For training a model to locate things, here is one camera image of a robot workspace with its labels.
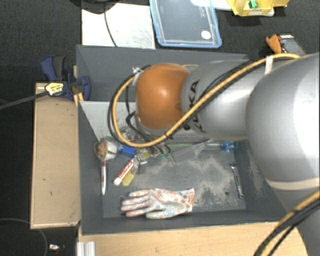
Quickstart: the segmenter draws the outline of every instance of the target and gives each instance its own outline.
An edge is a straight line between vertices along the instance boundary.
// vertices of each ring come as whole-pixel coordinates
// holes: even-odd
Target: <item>marker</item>
[[[128,164],[124,167],[124,169],[118,174],[118,176],[113,181],[113,184],[119,186],[125,176],[133,169],[134,167],[134,159],[132,158]]]

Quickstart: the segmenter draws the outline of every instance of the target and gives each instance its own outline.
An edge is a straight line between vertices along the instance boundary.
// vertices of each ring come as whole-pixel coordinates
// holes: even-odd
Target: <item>white object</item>
[[[117,3],[105,14],[82,10],[82,44],[114,46],[107,30],[119,47],[155,49],[149,6]]]
[[[77,256],[96,256],[96,243],[90,242],[77,242],[76,243]]]
[[[195,189],[171,191],[152,188],[129,193],[131,199],[122,202],[121,211],[127,217],[144,215],[148,219],[171,218],[192,211]]]

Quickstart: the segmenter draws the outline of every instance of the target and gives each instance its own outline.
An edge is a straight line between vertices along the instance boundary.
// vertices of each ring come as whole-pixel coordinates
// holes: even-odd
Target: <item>white glove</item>
[[[148,219],[165,219],[192,211],[194,188],[170,191],[161,188],[145,189],[129,193],[131,199],[122,202],[121,211],[127,217],[146,214]]]

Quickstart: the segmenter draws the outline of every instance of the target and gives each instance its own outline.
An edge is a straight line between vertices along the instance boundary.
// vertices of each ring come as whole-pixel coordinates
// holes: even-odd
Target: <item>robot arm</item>
[[[164,134],[154,141],[143,144],[126,141],[117,127],[114,111],[112,119],[115,131],[125,143],[136,148],[151,147],[165,141],[186,122],[196,133],[206,138],[222,141],[248,140],[267,182],[289,211],[319,189],[320,58],[319,53],[299,59],[292,54],[275,56],[295,56],[295,60],[275,62],[275,68],[267,75],[263,66],[265,59],[246,63],[245,67],[241,66],[243,60],[211,62],[199,66],[187,76],[182,72],[186,77],[180,98],[184,115],[167,120],[166,127],[161,127],[165,128]],[[124,84],[118,94],[130,83],[131,80]],[[159,95],[170,94],[171,87],[163,87],[167,90]],[[137,109],[143,102],[141,97],[152,96],[159,99],[159,95],[157,90],[152,95],[148,90],[140,91]],[[156,108],[157,112],[166,113],[166,105],[176,108],[178,101],[179,99],[175,99],[174,104],[172,100],[166,101],[161,108],[160,104],[155,106],[150,101],[150,106],[143,105],[143,108]],[[116,104],[117,95],[112,103],[114,109]],[[139,121],[138,117],[138,125],[145,132],[158,135],[159,130],[146,126],[146,120],[143,124]],[[298,229],[308,254],[318,255],[320,210],[299,224]]]

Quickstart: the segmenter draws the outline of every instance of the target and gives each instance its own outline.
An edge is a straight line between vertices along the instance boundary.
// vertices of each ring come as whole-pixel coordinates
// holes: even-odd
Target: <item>black carpet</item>
[[[44,79],[40,68],[43,57],[64,55],[66,66],[76,63],[75,45],[81,43],[81,10],[75,4],[80,1],[72,2],[0,0],[2,102],[34,93],[35,82]],[[287,8],[278,8],[274,17],[239,17],[217,11],[223,44],[214,51],[245,53],[251,59],[259,59],[271,53],[264,41],[267,35],[291,33],[307,53],[318,52],[319,14],[319,0],[291,0]],[[32,149],[33,103],[0,111],[0,256],[42,256],[45,243],[63,244],[61,255],[72,256],[75,228],[46,229],[46,242],[41,232],[28,229]]]

